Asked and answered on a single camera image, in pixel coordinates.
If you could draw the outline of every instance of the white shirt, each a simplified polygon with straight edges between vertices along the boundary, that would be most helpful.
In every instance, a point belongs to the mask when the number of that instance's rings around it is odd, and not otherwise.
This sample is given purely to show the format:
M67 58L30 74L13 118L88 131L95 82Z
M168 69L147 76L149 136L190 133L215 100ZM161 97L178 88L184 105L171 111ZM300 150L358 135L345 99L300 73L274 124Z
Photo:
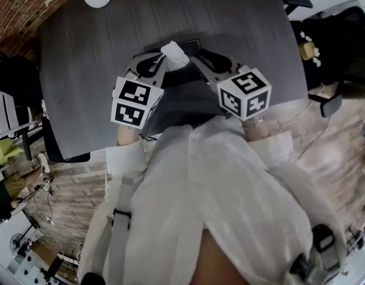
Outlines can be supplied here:
M142 180L132 200L124 284L189 284L205 228L251 285L284 283L299 254L309 256L312 225L327 224L342 239L322 194L288 161L291 151L289 132L247 143L240 122L223 117L167 129L148 163L141 141L107 148L108 173ZM119 189L118 181L108 183L92 218L80 280Z

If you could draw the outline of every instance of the white cube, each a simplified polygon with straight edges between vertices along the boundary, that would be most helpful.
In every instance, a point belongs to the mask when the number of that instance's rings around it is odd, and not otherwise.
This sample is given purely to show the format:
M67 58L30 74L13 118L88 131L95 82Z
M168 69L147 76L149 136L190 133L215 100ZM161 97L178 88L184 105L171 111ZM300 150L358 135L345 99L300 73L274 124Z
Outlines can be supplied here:
M242 121L269 107L271 85L258 69L219 82L217 91L219 105Z
M143 129L163 94L164 90L161 88L118 77L113 92L111 121Z

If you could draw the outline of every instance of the white sneaker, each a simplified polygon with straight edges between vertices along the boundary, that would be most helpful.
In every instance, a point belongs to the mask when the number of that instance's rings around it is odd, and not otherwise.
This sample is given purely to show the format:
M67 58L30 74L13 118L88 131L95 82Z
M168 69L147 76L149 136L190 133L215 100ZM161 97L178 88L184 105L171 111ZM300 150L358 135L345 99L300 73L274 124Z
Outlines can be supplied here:
M48 165L48 159L46 158L44 153L39 153L39 155L37 156L40 160L40 164L42 166L42 170L44 173L49 173L51 171L51 168L49 168Z

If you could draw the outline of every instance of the wood plank floor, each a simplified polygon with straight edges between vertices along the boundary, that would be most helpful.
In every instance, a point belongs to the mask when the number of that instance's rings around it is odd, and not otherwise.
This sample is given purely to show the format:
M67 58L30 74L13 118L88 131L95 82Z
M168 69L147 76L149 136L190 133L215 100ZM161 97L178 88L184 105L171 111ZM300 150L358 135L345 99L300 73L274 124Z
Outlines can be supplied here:
M294 138L295 154L292 159L314 177L347 228L356 223L364 204L364 199L355 199L354 194L361 170L365 167L365 139L361 135L365 100L343 100L341 109L330 119L322 118L319 104L312 102L309 106L308 100L274 106L264 113L263 126L270 134L276 134L304 110L283 130L290 130ZM320 134L322 136L307 149ZM32 145L31 150L33 155L45 151L43 141ZM9 172L19 170L21 174L27 173L31 166L24 154L10 163ZM63 250L68 256L73 251L75 256L78 244L84 241L95 208L103 201L105 153L93 153L87 163L50 165L55 179L52 183L54 195L49 197L49 202L56 225L45 222L45 216L52 213L43 191L30 201L26 210L41 225L43 242L60 253Z

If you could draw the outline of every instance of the strap buckle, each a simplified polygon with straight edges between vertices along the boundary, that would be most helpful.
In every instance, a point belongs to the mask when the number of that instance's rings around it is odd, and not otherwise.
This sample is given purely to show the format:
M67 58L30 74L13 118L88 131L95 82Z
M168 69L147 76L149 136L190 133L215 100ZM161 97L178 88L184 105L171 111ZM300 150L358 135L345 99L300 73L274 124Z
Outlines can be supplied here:
M126 211L122 211L122 210L119 210L119 209L114 209L114 216L116 215L116 213L118 214L121 214L122 216L127 216L128 217L128 228L127 230L130 229L130 225L131 225L131 218L132 218L132 214L131 212L126 212Z

